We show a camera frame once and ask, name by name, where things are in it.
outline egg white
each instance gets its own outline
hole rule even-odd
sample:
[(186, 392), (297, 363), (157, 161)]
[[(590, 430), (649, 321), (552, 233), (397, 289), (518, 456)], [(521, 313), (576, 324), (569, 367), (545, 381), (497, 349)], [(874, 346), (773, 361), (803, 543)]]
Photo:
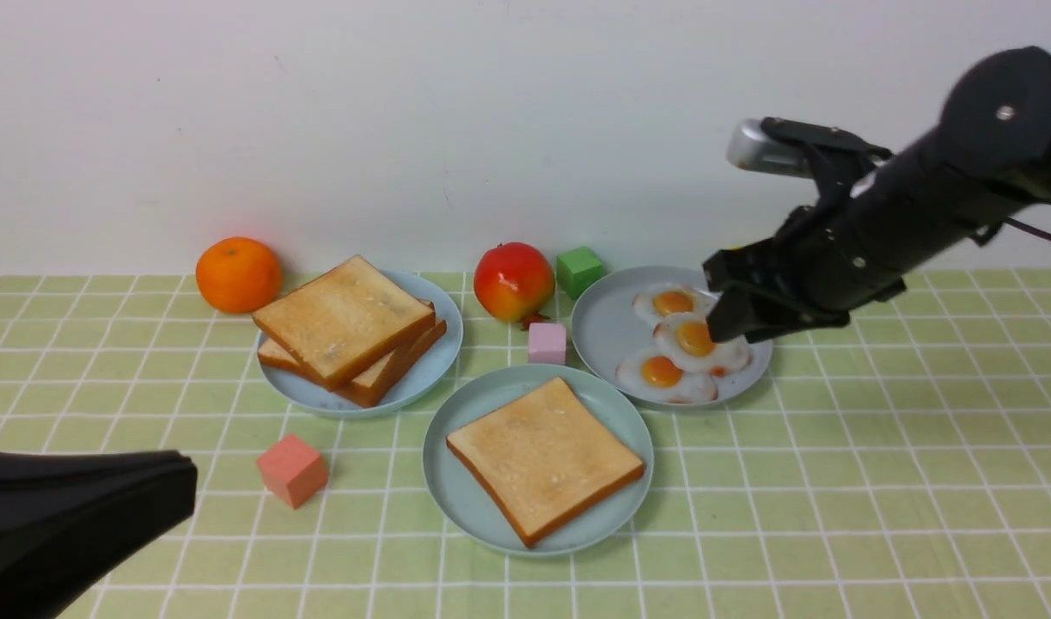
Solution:
[(616, 383), (632, 395), (651, 399), (653, 403), (705, 404), (713, 403), (720, 395), (713, 376), (706, 373), (686, 372), (674, 387), (659, 388), (647, 385), (640, 373), (643, 363), (652, 356), (659, 356), (655, 348), (644, 348), (625, 357), (616, 367)]
[(713, 297), (706, 295), (705, 293), (693, 289), (689, 286), (674, 285), (674, 283), (662, 283), (662, 285), (655, 285), (648, 287), (645, 291), (640, 292), (632, 300), (632, 310), (636, 313), (636, 317), (640, 321), (647, 323), (650, 328), (655, 328), (662, 322), (662, 314), (659, 314), (655, 310), (655, 297), (663, 292), (671, 290), (686, 293), (691, 298), (694, 300), (693, 313), (695, 314), (707, 314), (710, 309), (713, 309)]
[(705, 356), (695, 356), (678, 344), (677, 330), (685, 323), (703, 323), (705, 314), (678, 312), (669, 314), (655, 326), (653, 336), (659, 352), (674, 362), (678, 369), (686, 372), (707, 372), (710, 375), (731, 375), (750, 365), (750, 346), (745, 337), (717, 343), (713, 352)]

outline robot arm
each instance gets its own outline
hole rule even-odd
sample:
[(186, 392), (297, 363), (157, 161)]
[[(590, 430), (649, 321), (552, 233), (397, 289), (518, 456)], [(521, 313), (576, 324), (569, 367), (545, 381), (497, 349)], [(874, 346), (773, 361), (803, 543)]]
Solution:
[(996, 53), (962, 77), (937, 126), (893, 157), (846, 130), (745, 121), (728, 160), (812, 179), (819, 201), (769, 239), (703, 264), (721, 293), (714, 339), (760, 342), (842, 328), (906, 290), (903, 274), (965, 239), (987, 244), (1008, 216), (1051, 204), (1051, 55)]

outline orange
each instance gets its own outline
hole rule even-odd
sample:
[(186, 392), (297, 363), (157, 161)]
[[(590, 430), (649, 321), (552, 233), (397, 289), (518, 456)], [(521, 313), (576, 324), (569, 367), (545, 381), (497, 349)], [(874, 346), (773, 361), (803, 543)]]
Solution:
[(281, 260), (265, 244), (233, 236), (208, 248), (195, 264), (201, 296), (220, 312), (246, 314), (281, 293)]

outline stack of toast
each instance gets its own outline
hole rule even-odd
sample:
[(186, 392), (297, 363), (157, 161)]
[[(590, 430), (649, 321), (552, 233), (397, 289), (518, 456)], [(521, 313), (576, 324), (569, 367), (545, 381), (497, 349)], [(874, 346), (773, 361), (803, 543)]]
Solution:
[(360, 255), (253, 313), (267, 335), (263, 366), (300, 375), (362, 408), (375, 407), (446, 334), (434, 305)]
[(562, 377), (450, 432), (446, 442), (528, 549), (646, 470)]

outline egg yolk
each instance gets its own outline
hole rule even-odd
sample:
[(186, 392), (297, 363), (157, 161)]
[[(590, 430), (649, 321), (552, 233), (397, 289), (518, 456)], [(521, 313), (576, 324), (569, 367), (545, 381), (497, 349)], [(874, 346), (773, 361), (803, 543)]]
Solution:
[(693, 356), (708, 356), (717, 348), (709, 336), (709, 326), (704, 323), (682, 323), (675, 329), (674, 337)]
[(667, 290), (655, 296), (653, 302), (659, 316), (669, 316), (675, 312), (693, 312), (694, 300), (678, 290)]
[(652, 356), (639, 368), (640, 375), (652, 387), (674, 387), (681, 380), (681, 370), (665, 356)]

